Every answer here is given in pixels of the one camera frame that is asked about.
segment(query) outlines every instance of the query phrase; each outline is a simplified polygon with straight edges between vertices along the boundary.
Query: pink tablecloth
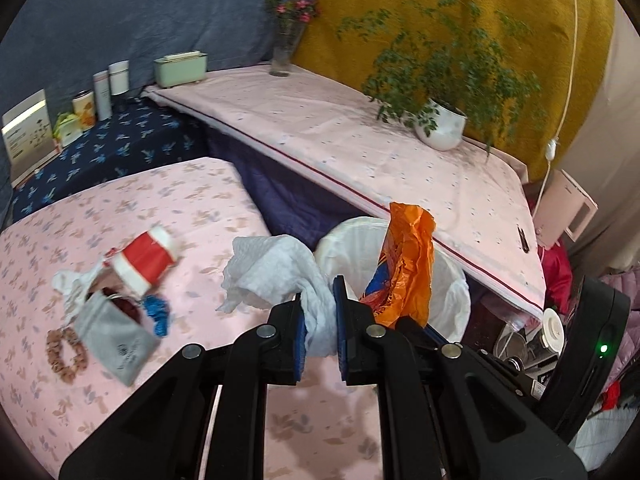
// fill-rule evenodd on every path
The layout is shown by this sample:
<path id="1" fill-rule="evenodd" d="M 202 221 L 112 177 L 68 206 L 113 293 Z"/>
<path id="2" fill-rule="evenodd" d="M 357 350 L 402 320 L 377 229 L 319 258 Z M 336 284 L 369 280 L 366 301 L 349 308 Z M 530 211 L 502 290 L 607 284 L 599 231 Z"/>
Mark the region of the pink tablecloth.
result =
<path id="1" fill-rule="evenodd" d="M 201 83 L 149 88 L 148 96 L 218 127 L 362 210 L 388 218 L 391 201 L 433 214 L 434 240 L 472 277 L 542 319 L 545 281 L 519 176 L 498 156 L 462 142 L 437 152 L 354 89 L 296 69 L 209 73 Z"/>
<path id="2" fill-rule="evenodd" d="M 111 247 L 161 223 L 184 257 L 161 285 L 172 319 L 131 388 L 93 358 L 73 385 L 47 365 L 47 330 L 62 302 L 50 286 L 60 269 L 88 270 Z M 267 312 L 215 311 L 235 236 L 267 235 L 233 167 L 201 158 L 86 190 L 29 216 L 0 235 L 0 401 L 36 458 L 60 466 L 137 386 L 183 345 L 214 348 L 266 320 Z M 372 479 L 380 472 L 380 429 L 371 387 L 347 388 L 334 358 L 309 360 L 297 388 L 268 397 L 265 478 Z"/>

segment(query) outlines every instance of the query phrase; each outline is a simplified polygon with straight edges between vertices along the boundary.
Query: blue hair tie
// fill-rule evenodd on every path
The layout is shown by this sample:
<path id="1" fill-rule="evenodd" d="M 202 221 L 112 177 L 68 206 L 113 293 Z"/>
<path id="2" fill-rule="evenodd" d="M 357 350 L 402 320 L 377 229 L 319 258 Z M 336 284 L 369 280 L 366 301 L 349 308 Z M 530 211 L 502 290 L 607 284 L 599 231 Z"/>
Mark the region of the blue hair tie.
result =
<path id="1" fill-rule="evenodd" d="M 148 295 L 142 298 L 142 305 L 145 307 L 146 314 L 156 322 L 154 334 L 158 337 L 165 337 L 169 328 L 168 303 L 162 298 Z"/>

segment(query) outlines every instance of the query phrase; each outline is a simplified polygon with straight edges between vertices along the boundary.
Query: glass vase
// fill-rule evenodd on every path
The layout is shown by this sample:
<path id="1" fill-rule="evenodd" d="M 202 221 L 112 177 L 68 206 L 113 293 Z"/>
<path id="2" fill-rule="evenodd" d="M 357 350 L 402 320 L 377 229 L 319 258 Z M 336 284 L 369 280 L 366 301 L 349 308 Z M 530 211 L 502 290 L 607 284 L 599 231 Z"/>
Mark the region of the glass vase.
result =
<path id="1" fill-rule="evenodd" d="M 278 19 L 269 70 L 271 75 L 286 77 L 291 73 L 291 57 L 296 51 L 304 30 L 303 22 Z"/>

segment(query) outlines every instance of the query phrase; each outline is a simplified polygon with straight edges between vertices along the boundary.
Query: mustard fabric backdrop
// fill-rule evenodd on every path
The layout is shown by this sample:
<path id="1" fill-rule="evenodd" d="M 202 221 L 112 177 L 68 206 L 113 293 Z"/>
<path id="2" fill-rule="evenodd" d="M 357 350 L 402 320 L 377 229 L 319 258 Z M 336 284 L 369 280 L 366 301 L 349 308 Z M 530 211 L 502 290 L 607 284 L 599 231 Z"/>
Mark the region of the mustard fabric backdrop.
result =
<path id="1" fill-rule="evenodd" d="M 364 43 L 355 34 L 339 41 L 335 35 L 345 16 L 360 16 L 366 10 L 402 10 L 405 0 L 319 0 L 322 15 L 306 31 L 294 56 L 296 65 L 360 90 L 372 72 L 372 62 L 385 43 Z M 437 0 L 417 0 L 434 5 Z M 546 170 L 546 142 L 558 127 L 569 83 L 574 36 L 574 0 L 473 0 L 483 10 L 481 25 L 503 41 L 518 70 L 533 70 L 543 88 L 542 104 L 548 114 L 544 131 L 535 131 L 530 121 L 521 121 L 513 142 L 496 147 L 516 156 L 529 167 L 532 180 Z M 613 28 L 613 0 L 578 0 L 578 43 L 574 90 L 560 144 L 559 160 L 580 128 L 600 85 Z M 494 10 L 523 20 L 533 30 L 525 41 L 502 37 Z"/>

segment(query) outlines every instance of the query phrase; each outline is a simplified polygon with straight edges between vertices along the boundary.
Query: red and white paper cup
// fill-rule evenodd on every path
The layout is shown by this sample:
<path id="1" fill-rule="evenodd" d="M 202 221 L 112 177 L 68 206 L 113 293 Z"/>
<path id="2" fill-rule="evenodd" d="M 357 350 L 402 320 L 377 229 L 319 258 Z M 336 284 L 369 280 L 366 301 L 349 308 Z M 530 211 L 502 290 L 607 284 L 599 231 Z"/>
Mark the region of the red and white paper cup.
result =
<path id="1" fill-rule="evenodd" d="M 110 264 L 123 283 L 142 297 L 179 256 L 176 241 L 162 226 L 155 226 L 116 253 Z"/>

